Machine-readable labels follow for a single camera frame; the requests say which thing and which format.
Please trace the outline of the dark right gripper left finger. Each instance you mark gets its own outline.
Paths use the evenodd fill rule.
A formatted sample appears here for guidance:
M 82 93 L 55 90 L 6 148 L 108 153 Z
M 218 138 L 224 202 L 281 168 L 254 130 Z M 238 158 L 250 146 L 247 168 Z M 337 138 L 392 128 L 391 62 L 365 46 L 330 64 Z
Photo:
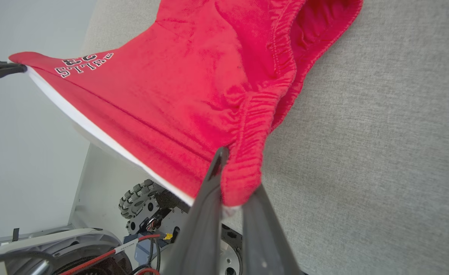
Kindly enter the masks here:
M 221 174 L 229 150 L 221 147 L 209 166 L 164 275 L 217 275 L 221 242 Z

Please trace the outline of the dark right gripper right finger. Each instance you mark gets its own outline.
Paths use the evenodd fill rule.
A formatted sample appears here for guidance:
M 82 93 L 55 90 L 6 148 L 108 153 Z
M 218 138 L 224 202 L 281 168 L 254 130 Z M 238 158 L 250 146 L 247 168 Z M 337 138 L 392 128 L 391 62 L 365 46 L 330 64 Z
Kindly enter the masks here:
M 246 275 L 300 275 L 264 186 L 242 206 L 243 260 Z

